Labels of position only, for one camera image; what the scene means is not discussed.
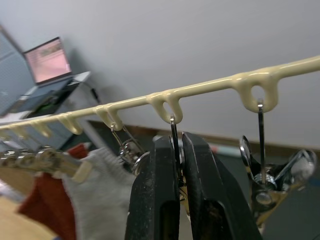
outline sock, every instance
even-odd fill
[[[71,148],[68,153],[74,158],[88,155],[83,144]],[[17,212],[47,226],[63,240],[76,239],[74,210],[62,180],[52,178],[48,173],[35,178],[31,194]]]
[[[123,240],[135,176],[108,148],[94,150],[83,160],[93,165],[85,182],[62,178],[74,210],[77,240]]]

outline wall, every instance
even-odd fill
[[[71,67],[91,70],[110,102],[319,55],[319,7],[318,0],[7,0],[0,24],[23,50],[62,36]],[[280,81],[279,105],[265,115],[267,142],[319,148],[319,78]],[[259,139],[258,116],[234,90],[180,103],[180,130]],[[130,125],[169,128],[150,106],[120,115]]]
[[[0,26],[0,115],[35,85],[23,55]]]

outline desk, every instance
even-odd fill
[[[88,81],[90,77],[90,72],[83,72],[80,74],[77,74],[74,76],[74,80],[79,82],[80,84],[78,87],[70,94],[70,96],[63,102],[63,104],[59,107],[59,109],[55,112],[55,114],[70,112],[70,111],[76,111],[84,108],[90,108],[96,106],[98,103],[96,99],[92,96],[92,93],[90,92],[91,88],[84,84],[86,81]],[[25,93],[25,95],[32,94],[37,87],[31,88],[28,92]],[[22,96],[20,99],[25,100],[28,96]],[[21,121],[25,121],[24,117],[27,116],[31,111],[24,111],[24,112],[18,112],[18,113],[9,113],[5,117],[0,118],[0,125],[10,124],[10,123],[17,123]],[[28,118],[27,120],[33,120],[33,119],[40,119],[44,117],[48,117],[49,115],[44,116],[38,116],[34,118]],[[87,123],[87,120],[92,120],[91,118],[88,119],[80,119],[79,123],[82,125],[84,132],[91,138],[95,138],[96,134],[93,133],[93,129],[89,126]],[[13,142],[18,144],[21,147],[30,146],[28,148],[37,149],[40,147],[39,143],[42,143],[42,145],[49,145],[54,148],[59,149],[73,134],[66,130],[66,128],[60,123],[60,122],[53,122],[48,124],[49,128],[51,128],[53,132],[53,136],[50,138],[45,138],[42,136],[39,132],[37,132],[35,129],[33,129],[31,126],[26,127],[27,132],[37,140],[37,142],[32,141],[30,139],[19,141],[17,136],[15,136],[11,131],[8,131],[8,134],[12,137]]]
[[[90,72],[86,71],[80,74],[77,74],[74,76],[74,80],[76,80],[77,82],[79,82],[79,86],[77,87],[76,90],[74,90],[73,92],[77,91],[84,82],[86,82],[89,79],[90,76]],[[28,99],[28,95],[31,95],[32,93],[34,93],[37,90],[37,86],[34,86],[33,88],[31,88],[29,91],[27,91],[24,96],[20,97],[19,100],[26,100]],[[30,114],[32,111],[23,111],[23,112],[17,112],[17,113],[8,113],[6,116],[4,116],[3,118],[0,118],[0,125],[5,125],[5,124],[10,124],[10,123],[16,123],[16,122],[20,122],[24,120],[24,117],[27,116],[28,114]],[[47,117],[49,115],[45,115],[45,116],[39,116],[39,117],[34,117],[34,118],[28,118],[28,120],[33,120],[33,119],[39,119],[39,118],[43,118],[43,117]]]

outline hanger rail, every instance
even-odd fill
[[[161,92],[154,92],[149,95],[135,97],[127,100],[111,102],[86,109],[61,113],[53,116],[21,121],[0,126],[0,138],[8,139],[5,130],[12,130],[22,138],[28,138],[28,133],[24,127],[32,126],[45,137],[52,135],[47,124],[61,122],[73,134],[81,134],[82,128],[77,122],[77,118],[98,115],[109,127],[113,125],[114,130],[123,128],[123,123],[118,116],[118,111],[133,107],[150,104],[157,114],[167,122],[171,123],[171,113],[164,108],[164,103],[168,103],[174,113],[174,123],[178,124],[183,119],[183,111],[179,105],[181,98],[215,92],[224,89],[236,90],[246,109],[251,112],[258,112],[258,101],[252,95],[252,87],[260,86],[265,93],[263,111],[269,112],[278,104],[277,84],[280,79],[312,73],[320,70],[320,56],[310,57],[291,63],[265,67],[254,71],[238,73],[229,77],[205,81],[193,85],[168,89]]]

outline metal spring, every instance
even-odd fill
[[[258,184],[262,184],[262,174],[259,173],[254,176],[254,181]],[[275,178],[271,176],[270,174],[265,175],[265,186],[270,190],[276,190],[277,189],[277,183],[275,181]]]
[[[289,191],[289,190],[290,190],[290,185],[284,183],[284,184],[282,185],[282,189],[281,189],[281,190],[282,190],[282,191],[285,191],[285,192]]]

